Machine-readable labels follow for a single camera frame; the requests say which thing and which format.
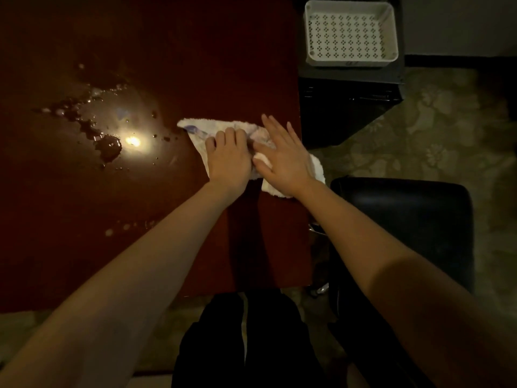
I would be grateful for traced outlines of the person's right hand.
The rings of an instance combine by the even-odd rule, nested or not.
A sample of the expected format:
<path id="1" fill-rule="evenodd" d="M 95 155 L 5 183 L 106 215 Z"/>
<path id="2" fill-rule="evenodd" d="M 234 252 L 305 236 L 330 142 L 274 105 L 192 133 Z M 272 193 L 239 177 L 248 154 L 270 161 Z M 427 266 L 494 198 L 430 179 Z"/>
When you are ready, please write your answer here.
<path id="1" fill-rule="evenodd" d="M 253 150 L 266 156 L 273 165 L 275 178 L 265 178 L 274 188 L 286 196 L 291 196 L 300 202 L 305 202 L 311 195 L 311 189 L 318 186 L 318 181 L 312 172 L 310 154 L 302 151 L 293 144 L 286 126 L 285 151 L 278 151 L 259 142 L 253 143 Z"/>

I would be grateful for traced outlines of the person's left hand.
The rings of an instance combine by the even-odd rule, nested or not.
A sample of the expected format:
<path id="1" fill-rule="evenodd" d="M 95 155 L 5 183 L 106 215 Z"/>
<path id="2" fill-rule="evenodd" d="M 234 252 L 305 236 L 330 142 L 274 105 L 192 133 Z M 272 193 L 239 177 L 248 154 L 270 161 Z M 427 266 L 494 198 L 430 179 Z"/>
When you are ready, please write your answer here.
<path id="1" fill-rule="evenodd" d="M 224 132 L 216 133 L 216 150 L 208 159 L 210 183 L 223 189 L 232 201 L 240 197 L 247 187 L 251 175 L 251 154 L 247 135 L 242 129 L 235 129 L 236 150 L 224 148 Z"/>

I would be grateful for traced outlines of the white cleaning cloth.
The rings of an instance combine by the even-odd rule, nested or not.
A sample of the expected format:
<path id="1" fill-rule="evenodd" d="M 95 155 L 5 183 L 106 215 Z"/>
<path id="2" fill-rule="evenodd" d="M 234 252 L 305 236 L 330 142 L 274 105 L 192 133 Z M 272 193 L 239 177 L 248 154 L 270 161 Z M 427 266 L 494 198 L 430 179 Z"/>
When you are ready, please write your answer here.
<path id="1" fill-rule="evenodd" d="M 253 123 L 246 122 L 225 122 L 214 119 L 203 119 L 203 118 L 184 118 L 177 123 L 177 126 L 188 132 L 191 142 L 194 147 L 197 149 L 197 152 L 200 154 L 203 164 L 205 166 L 205 170 L 207 175 L 210 178 L 210 171 L 208 166 L 208 154 L 206 150 L 205 141 L 209 137 L 216 137 L 216 133 L 218 131 L 225 131 L 228 128 L 233 129 L 242 129 L 246 132 L 248 140 L 258 141 L 264 145 L 267 145 L 271 148 L 275 148 L 274 142 L 271 140 L 268 131 L 263 126 L 258 126 Z M 253 153 L 253 157 L 257 157 L 263 163 L 265 163 L 269 168 L 271 168 L 270 161 L 266 158 L 265 155 L 260 153 Z M 326 183 L 323 167 L 317 157 L 310 154 L 311 163 L 312 163 L 312 172 L 315 176 L 315 179 L 322 183 Z M 291 198 L 291 196 L 286 196 L 274 188 L 268 181 L 262 178 L 262 176 L 257 172 L 255 167 L 252 168 L 250 180 L 255 181 L 257 179 L 262 179 L 262 192 L 266 192 L 270 195 L 279 197 L 279 198 Z"/>

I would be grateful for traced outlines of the person's left forearm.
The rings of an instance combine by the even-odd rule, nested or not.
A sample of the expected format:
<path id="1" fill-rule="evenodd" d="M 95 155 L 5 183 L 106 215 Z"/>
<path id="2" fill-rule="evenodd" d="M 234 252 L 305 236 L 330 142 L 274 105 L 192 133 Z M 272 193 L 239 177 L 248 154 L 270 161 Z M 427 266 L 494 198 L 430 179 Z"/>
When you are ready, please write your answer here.
<path id="1" fill-rule="evenodd" d="M 207 235 L 246 183 L 213 177 L 87 280 L 0 372 L 0 388 L 124 388 Z"/>

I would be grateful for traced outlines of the black side cabinet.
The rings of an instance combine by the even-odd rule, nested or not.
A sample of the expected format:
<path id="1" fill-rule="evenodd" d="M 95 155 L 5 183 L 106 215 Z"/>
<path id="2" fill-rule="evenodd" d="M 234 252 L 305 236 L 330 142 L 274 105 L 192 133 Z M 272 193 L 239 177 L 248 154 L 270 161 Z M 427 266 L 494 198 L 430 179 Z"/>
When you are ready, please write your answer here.
<path id="1" fill-rule="evenodd" d="M 302 9 L 309 0 L 291 0 L 298 14 L 296 52 L 302 141 L 308 149 L 339 145 L 403 101 L 405 69 L 401 0 L 394 8 L 399 56 L 382 68 L 319 68 L 306 62 Z"/>

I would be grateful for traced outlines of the spilled liquid puddle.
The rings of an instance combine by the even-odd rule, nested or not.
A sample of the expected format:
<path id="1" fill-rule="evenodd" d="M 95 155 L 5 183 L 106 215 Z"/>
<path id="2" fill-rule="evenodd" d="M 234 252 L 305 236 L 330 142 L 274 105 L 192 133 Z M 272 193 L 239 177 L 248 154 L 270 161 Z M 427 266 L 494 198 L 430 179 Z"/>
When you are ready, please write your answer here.
<path id="1" fill-rule="evenodd" d="M 165 106 L 124 64 L 98 60 L 51 64 L 38 73 L 31 100 L 34 150 L 47 163 L 69 161 L 131 171 L 155 166 L 184 144 Z"/>

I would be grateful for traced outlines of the white perforated plastic basket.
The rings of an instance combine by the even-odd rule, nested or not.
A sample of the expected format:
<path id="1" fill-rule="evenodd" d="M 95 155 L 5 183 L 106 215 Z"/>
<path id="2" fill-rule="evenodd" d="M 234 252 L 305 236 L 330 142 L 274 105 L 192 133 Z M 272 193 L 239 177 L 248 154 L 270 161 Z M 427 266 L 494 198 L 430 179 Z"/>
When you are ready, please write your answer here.
<path id="1" fill-rule="evenodd" d="M 306 63 L 323 68 L 383 68 L 399 58 L 388 2 L 309 0 L 303 21 Z"/>

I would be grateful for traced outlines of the person's black trousers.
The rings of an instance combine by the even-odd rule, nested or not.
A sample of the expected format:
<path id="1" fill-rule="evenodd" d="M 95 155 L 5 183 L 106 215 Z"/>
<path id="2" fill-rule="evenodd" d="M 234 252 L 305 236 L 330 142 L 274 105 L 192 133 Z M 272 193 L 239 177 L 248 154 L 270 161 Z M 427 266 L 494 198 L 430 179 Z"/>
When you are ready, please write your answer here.
<path id="1" fill-rule="evenodd" d="M 215 295 L 181 340 L 171 388 L 327 388 L 307 325 L 279 289 Z"/>

